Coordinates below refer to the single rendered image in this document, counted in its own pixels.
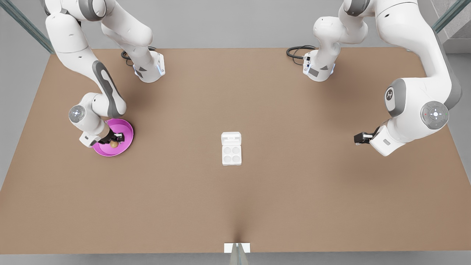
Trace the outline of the white egg box lid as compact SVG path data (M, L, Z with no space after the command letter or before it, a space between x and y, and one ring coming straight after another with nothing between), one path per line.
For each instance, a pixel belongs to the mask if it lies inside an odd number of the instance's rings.
M226 131L221 135L222 146L241 146L242 134L238 131Z

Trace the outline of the white egg box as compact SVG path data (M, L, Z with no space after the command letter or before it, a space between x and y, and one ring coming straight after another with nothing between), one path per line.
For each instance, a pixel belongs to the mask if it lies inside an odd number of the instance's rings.
M222 165L240 166L242 164L242 147L240 145L222 146Z

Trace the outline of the magenta round plate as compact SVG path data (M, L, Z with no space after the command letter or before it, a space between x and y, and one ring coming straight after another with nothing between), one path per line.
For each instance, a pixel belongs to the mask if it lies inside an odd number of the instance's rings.
M123 119L109 119L105 121L110 129L115 133L123 133L124 141L120 142L118 147L112 148L109 144L96 143L93 149L102 156L116 156L125 152L131 145L134 137L134 131L131 124Z

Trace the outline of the silver frame post with foot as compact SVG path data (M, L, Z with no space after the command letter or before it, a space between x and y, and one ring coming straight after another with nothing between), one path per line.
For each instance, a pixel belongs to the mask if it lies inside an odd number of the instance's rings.
M246 253L250 252L250 243L224 243L224 253L231 254L229 265L249 265Z

